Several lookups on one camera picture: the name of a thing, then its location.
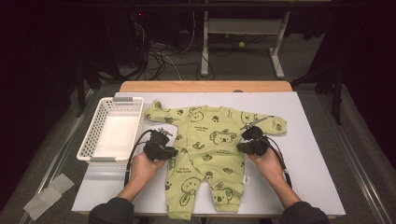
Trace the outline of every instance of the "sheet of paper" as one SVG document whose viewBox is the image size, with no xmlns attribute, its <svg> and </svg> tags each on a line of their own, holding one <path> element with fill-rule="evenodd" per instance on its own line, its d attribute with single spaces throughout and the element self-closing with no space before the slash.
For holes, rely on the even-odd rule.
<svg viewBox="0 0 396 224">
<path fill-rule="evenodd" d="M 320 154 L 318 144 L 306 119 L 296 92 L 133 92 L 117 93 L 118 96 L 138 96 L 145 99 L 148 107 L 155 99 L 163 107 L 175 108 L 194 105 L 229 106 L 234 109 L 266 115 L 277 115 L 288 121 L 286 134 L 271 136 L 279 145 L 290 172 L 293 189 L 300 197 L 327 215 L 345 214 L 332 178 Z M 176 133 L 175 126 L 145 119 L 143 130 L 165 128 Z M 254 163 L 246 157 L 245 173 L 250 179 L 246 184 L 242 202 L 237 214 L 221 213 L 227 216 L 281 215 L 283 207 L 276 194 L 260 176 Z M 164 166 L 149 185 L 134 200 L 137 214 L 166 214 Z M 89 166 L 78 192 L 72 211 L 90 211 L 99 203 L 106 203 L 123 187 L 124 167 Z M 194 214 L 219 214 L 211 200 L 209 185 L 203 183 L 197 191 Z"/>
</svg>

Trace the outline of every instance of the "white desk leg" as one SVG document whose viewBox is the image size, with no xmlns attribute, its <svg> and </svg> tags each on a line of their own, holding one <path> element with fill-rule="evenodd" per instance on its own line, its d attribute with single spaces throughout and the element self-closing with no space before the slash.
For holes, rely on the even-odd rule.
<svg viewBox="0 0 396 224">
<path fill-rule="evenodd" d="M 281 79 L 285 78 L 285 74 L 283 74 L 282 66 L 280 66 L 280 61 L 279 58 L 277 57 L 277 53 L 279 52 L 280 44 L 282 43 L 282 38 L 283 38 L 283 34 L 285 34 L 286 26 L 288 25 L 289 15 L 290 15 L 289 11 L 285 12 L 285 14 L 283 15 L 283 21 L 280 24 L 279 32 L 277 33 L 276 46 L 274 49 L 273 48 L 269 49 L 271 60 L 273 62 L 276 71 L 276 76 L 277 78 L 281 78 Z"/>
<path fill-rule="evenodd" d="M 208 20 L 208 12 L 205 12 L 204 16 L 204 49 L 202 51 L 202 59 L 201 59 L 201 76 L 207 77 L 209 75 L 209 51 L 207 49 L 207 20 Z"/>
</svg>

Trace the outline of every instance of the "black sleeve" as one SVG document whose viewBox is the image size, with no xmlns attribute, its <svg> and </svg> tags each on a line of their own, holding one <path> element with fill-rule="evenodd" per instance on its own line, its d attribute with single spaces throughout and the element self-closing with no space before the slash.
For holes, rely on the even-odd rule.
<svg viewBox="0 0 396 224">
<path fill-rule="evenodd" d="M 88 217 L 90 224 L 131 224 L 134 205 L 123 198 L 113 198 L 94 207 Z"/>
<path fill-rule="evenodd" d="M 330 223 L 329 218 L 309 203 L 298 202 L 287 208 L 280 219 L 280 224 L 324 224 Z"/>
</svg>

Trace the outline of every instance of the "baby onesie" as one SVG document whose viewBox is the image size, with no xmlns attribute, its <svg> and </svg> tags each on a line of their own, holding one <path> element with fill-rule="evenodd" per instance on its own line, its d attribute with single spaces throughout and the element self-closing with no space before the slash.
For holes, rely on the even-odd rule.
<svg viewBox="0 0 396 224">
<path fill-rule="evenodd" d="M 236 144 L 242 129 L 257 119 L 256 125 L 267 134 L 286 132 L 281 117 L 238 111 L 230 107 L 191 106 L 163 108 L 155 100 L 145 115 L 152 121 L 177 126 L 173 147 L 177 155 L 168 161 L 165 183 L 168 216 L 191 219 L 195 192 L 203 181 L 212 191 L 218 211 L 237 212 L 244 190 L 244 154 Z"/>
</svg>

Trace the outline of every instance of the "clothing tag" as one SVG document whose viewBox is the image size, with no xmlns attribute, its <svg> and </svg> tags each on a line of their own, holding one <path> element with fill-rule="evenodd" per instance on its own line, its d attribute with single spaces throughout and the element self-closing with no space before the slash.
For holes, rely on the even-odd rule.
<svg viewBox="0 0 396 224">
<path fill-rule="evenodd" d="M 251 181 L 251 177 L 248 176 L 248 175 L 244 175 L 244 181 L 243 181 L 243 183 L 244 183 L 244 184 L 250 184 L 250 181 Z"/>
</svg>

